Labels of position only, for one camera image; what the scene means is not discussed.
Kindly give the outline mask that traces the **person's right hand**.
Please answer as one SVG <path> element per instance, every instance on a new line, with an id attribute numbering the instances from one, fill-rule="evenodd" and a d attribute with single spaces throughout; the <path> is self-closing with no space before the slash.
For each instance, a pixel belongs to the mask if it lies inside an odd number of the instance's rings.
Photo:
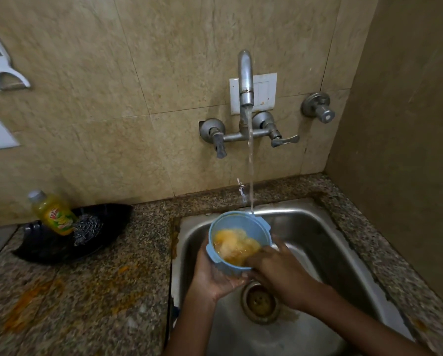
<path id="1" fill-rule="evenodd" d="M 264 246 L 245 260 L 244 265 L 250 268 L 249 275 L 284 305 L 312 313 L 315 300 L 325 287 L 305 270 L 280 238 L 274 235 L 272 240 L 276 247 Z"/>

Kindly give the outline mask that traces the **person's left forearm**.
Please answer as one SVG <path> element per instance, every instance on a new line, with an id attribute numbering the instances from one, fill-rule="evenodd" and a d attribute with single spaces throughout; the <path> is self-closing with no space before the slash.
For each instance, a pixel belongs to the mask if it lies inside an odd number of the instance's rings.
<path id="1" fill-rule="evenodd" d="M 212 294 L 189 290 L 161 356 L 206 356 L 218 300 Z"/>

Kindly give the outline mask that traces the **person's right forearm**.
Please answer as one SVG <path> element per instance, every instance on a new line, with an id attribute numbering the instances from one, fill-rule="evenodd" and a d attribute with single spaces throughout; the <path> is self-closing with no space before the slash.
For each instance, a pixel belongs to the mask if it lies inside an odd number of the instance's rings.
<path id="1" fill-rule="evenodd" d="M 434 356 L 425 347 L 359 310 L 319 282 L 301 287 L 300 308 L 318 318 L 365 356 Z"/>

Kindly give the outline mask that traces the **stainless steel sink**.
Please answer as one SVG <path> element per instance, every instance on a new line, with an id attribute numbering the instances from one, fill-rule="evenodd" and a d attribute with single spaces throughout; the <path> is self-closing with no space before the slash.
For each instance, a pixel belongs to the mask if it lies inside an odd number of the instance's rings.
<path id="1" fill-rule="evenodd" d="M 166 339 L 176 324 L 192 281 L 197 252 L 218 215 L 187 216 L 175 222 L 178 243 L 177 255 L 172 260 Z M 335 288 L 361 311 L 414 340 L 396 306 L 329 215 L 313 200 L 260 205 L 255 207 L 255 215 L 265 219 L 312 277 Z M 251 322 L 241 307 L 242 289 L 218 302 L 207 356 L 361 356 L 318 319 L 281 303 L 274 323 Z"/>

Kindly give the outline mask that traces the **steel round wall valve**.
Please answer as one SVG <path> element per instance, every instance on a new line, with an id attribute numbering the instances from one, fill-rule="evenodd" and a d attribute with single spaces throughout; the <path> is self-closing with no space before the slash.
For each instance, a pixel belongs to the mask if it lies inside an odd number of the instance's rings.
<path id="1" fill-rule="evenodd" d="M 334 120 L 336 113 L 330 107 L 330 96 L 325 92 L 308 95 L 301 103 L 300 111 L 303 116 L 318 119 L 327 124 Z"/>

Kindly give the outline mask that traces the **white wall switch plate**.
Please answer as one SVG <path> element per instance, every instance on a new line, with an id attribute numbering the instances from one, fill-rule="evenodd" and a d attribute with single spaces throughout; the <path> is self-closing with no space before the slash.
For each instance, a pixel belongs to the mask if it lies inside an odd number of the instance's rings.
<path id="1" fill-rule="evenodd" d="M 274 109 L 277 89 L 277 73 L 254 75 L 254 106 L 253 113 L 270 111 Z M 230 88 L 230 114 L 240 114 L 239 83 L 238 78 L 229 79 Z"/>

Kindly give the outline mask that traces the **steel wool scrubber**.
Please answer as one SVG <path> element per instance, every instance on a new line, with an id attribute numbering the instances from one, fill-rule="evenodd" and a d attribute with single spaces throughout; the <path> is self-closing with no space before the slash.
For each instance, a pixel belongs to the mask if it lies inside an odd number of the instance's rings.
<path id="1" fill-rule="evenodd" d="M 74 245 L 81 246 L 94 239 L 103 227 L 102 221 L 94 215 L 83 214 L 74 224 Z"/>

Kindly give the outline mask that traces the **light blue plastic bowl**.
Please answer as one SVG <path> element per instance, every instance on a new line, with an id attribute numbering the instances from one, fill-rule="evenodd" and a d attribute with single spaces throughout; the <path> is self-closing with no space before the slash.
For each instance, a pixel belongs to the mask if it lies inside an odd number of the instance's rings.
<path id="1" fill-rule="evenodd" d="M 234 277 L 247 272 L 246 259 L 272 244 L 270 231 L 271 226 L 264 218 L 249 212 L 230 211 L 219 215 L 208 232 L 216 252 L 216 268 Z"/>

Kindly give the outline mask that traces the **person's left hand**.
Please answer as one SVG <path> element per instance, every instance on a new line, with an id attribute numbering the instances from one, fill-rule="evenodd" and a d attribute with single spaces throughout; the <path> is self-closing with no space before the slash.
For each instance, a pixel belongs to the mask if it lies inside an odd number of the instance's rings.
<path id="1" fill-rule="evenodd" d="M 216 303 L 237 288 L 246 285 L 249 279 L 246 276 L 227 276 L 217 269 L 207 254 L 207 245 L 208 236 L 205 236 L 197 252 L 194 275 L 189 290 L 194 291 L 203 299 Z"/>

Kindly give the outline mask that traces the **black leaf-shaped tray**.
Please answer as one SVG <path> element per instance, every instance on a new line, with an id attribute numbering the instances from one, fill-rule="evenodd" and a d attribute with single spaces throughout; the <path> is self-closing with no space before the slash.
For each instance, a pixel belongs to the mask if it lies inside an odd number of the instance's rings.
<path id="1" fill-rule="evenodd" d="M 133 206 L 120 203 L 101 203 L 74 208 L 77 219 L 83 214 L 97 216 L 103 223 L 100 233 L 87 244 L 74 245 L 73 233 L 61 236 L 41 221 L 23 227 L 22 244 L 12 254 L 26 262 L 41 265 L 71 263 L 110 246 L 124 233 L 130 222 Z"/>

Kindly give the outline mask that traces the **yellow dish soap bottle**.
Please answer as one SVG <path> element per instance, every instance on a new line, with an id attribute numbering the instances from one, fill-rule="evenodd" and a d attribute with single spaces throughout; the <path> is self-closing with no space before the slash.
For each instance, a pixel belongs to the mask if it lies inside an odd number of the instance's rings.
<path id="1" fill-rule="evenodd" d="M 77 217 L 61 197 L 33 190 L 28 193 L 28 199 L 34 214 L 52 231 L 61 236 L 74 232 Z"/>

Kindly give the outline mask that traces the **sink drain strainer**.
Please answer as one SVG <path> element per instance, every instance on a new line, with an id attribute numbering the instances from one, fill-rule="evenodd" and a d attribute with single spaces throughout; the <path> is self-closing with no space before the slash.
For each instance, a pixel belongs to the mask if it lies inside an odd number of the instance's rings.
<path id="1" fill-rule="evenodd" d="M 241 307 L 245 316 L 259 325 L 274 323 L 280 314 L 279 301 L 257 281 L 249 282 L 242 289 Z"/>

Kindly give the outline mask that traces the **steel wall mixer tap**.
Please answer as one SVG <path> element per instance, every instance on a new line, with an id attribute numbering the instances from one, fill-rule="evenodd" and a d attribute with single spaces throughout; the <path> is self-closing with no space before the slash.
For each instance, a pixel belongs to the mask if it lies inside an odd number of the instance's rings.
<path id="1" fill-rule="evenodd" d="M 227 156 L 225 144 L 230 142 L 247 141 L 252 146 L 254 139 L 269 137 L 271 147 L 276 148 L 300 141 L 299 135 L 282 137 L 270 112 L 262 111 L 253 116 L 255 95 L 252 58 L 246 49 L 238 54 L 238 86 L 240 122 L 237 133 L 226 133 L 225 124 L 220 119 L 210 118 L 199 123 L 200 137 L 213 145 L 218 159 Z"/>

